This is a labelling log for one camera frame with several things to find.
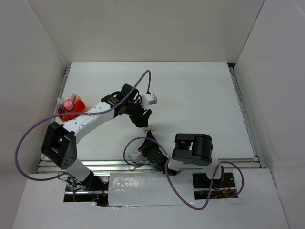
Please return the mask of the pink mini stapler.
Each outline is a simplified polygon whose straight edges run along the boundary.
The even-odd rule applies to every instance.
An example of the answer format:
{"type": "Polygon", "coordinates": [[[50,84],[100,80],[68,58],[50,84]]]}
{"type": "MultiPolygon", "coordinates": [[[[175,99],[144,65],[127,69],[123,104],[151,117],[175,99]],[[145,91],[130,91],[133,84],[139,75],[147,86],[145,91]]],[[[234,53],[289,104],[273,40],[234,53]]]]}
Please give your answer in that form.
{"type": "Polygon", "coordinates": [[[143,127],[142,130],[146,133],[148,131],[155,131],[155,125],[148,125],[147,127],[143,127]]]}

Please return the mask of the orange highlighter marker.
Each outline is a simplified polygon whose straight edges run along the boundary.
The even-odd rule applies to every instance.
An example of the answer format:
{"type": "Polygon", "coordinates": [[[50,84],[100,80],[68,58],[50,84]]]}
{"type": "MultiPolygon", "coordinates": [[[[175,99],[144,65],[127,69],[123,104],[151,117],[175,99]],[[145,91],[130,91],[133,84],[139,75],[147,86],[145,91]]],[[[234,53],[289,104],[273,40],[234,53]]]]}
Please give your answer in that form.
{"type": "Polygon", "coordinates": [[[80,100],[81,100],[81,98],[79,96],[77,96],[74,100],[74,104],[77,104],[80,100]]]}

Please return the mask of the lilac highlighter marker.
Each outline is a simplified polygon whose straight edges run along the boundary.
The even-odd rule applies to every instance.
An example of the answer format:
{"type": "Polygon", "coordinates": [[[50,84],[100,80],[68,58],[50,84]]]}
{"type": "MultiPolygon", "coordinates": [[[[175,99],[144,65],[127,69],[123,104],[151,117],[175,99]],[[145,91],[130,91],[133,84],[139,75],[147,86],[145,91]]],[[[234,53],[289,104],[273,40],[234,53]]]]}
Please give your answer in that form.
{"type": "Polygon", "coordinates": [[[72,94],[70,101],[73,103],[76,99],[77,95],[75,93],[72,94]]]}

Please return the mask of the pink round container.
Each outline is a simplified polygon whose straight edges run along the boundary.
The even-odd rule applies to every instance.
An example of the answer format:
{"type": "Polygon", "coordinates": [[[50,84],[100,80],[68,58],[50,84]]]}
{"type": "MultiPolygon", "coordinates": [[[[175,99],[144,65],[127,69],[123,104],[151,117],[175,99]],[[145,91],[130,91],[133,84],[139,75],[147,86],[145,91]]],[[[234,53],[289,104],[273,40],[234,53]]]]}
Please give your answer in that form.
{"type": "Polygon", "coordinates": [[[63,107],[66,111],[72,111],[74,109],[74,103],[70,100],[66,100],[63,104],[63,107]]]}

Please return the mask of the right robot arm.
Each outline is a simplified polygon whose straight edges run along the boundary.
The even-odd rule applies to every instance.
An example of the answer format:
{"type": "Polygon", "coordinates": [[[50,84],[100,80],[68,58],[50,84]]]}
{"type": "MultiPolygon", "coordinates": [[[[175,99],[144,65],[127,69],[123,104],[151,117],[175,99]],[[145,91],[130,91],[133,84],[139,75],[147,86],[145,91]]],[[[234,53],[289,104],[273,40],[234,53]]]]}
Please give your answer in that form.
{"type": "Polygon", "coordinates": [[[171,155],[166,156],[151,131],[148,131],[134,162],[145,159],[157,171],[167,172],[170,176],[179,174],[184,164],[196,165],[203,168],[203,180],[207,180],[211,186],[219,187],[224,182],[223,169],[220,167],[215,171],[219,162],[213,153],[209,135],[178,133],[174,142],[171,155]]]}

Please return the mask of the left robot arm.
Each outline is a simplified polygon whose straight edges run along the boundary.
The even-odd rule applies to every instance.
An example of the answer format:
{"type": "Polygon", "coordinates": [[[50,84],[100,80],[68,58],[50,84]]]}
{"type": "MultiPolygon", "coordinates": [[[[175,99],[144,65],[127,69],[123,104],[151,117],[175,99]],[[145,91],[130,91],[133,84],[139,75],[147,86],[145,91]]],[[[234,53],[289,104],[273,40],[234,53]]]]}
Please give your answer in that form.
{"type": "Polygon", "coordinates": [[[63,124],[51,123],[42,143],[42,153],[60,169],[73,176],[81,189],[91,189],[98,179],[78,159],[77,144],[98,126],[119,115],[128,115],[138,128],[148,127],[148,119],[152,113],[148,107],[157,103],[157,97],[145,93],[137,98],[137,93],[137,89],[125,84],[120,91],[102,98],[85,115],[63,124]]]}

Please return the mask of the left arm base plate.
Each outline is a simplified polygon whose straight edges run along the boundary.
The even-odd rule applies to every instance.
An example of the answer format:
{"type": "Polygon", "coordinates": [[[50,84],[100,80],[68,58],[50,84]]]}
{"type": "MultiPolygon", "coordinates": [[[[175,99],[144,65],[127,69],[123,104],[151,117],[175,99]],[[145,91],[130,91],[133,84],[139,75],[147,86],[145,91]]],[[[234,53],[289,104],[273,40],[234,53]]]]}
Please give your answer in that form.
{"type": "Polygon", "coordinates": [[[91,186],[86,187],[71,176],[62,181],[66,182],[64,203],[93,203],[100,207],[107,207],[109,176],[94,177],[91,186]]]}

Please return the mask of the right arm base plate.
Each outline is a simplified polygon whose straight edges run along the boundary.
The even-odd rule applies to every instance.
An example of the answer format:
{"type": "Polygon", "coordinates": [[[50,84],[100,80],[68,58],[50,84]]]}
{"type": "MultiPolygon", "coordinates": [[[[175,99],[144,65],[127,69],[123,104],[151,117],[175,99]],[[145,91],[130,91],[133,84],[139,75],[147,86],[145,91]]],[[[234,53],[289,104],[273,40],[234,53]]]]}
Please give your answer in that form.
{"type": "MultiPolygon", "coordinates": [[[[193,174],[194,199],[204,200],[208,197],[211,180],[204,173],[193,174]]],[[[210,199],[238,198],[232,172],[225,172],[223,178],[215,179],[210,199]]]]}

